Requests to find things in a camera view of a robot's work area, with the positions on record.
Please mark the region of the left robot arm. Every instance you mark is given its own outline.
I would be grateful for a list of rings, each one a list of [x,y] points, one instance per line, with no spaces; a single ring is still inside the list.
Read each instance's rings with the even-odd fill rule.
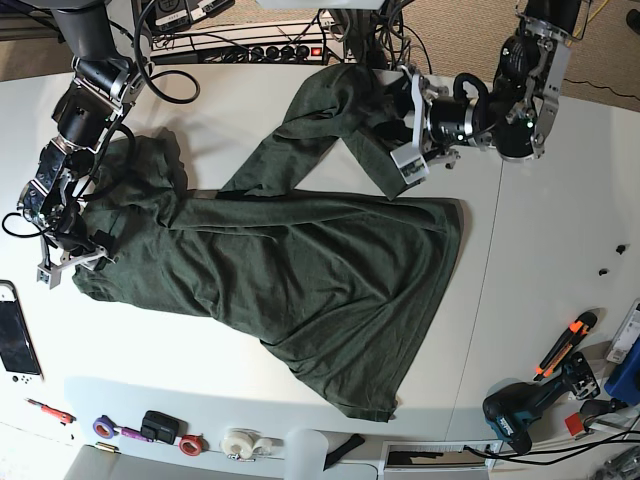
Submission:
[[[410,140],[391,157],[411,183],[433,163],[458,157],[461,147],[492,147],[507,162],[540,158],[559,110],[562,82],[586,22],[587,1],[529,1],[517,9],[518,26],[502,45],[492,84],[460,73],[451,87],[433,84],[412,65],[408,80]]]

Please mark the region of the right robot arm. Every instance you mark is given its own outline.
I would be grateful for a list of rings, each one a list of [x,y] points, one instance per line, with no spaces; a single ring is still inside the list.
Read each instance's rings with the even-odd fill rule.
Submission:
[[[143,50],[143,36],[178,33],[194,22],[185,1],[135,1],[133,28],[113,21],[104,1],[9,1],[7,7],[52,29],[73,53],[72,81],[52,118],[56,135],[42,149],[38,169],[24,187],[17,213],[37,229],[42,261],[37,278],[48,286],[63,270],[81,265],[95,269],[109,258],[108,248],[88,233],[81,205],[108,195],[111,186],[87,193],[117,132],[136,140],[123,123],[143,89],[180,104],[154,83],[154,63]]]

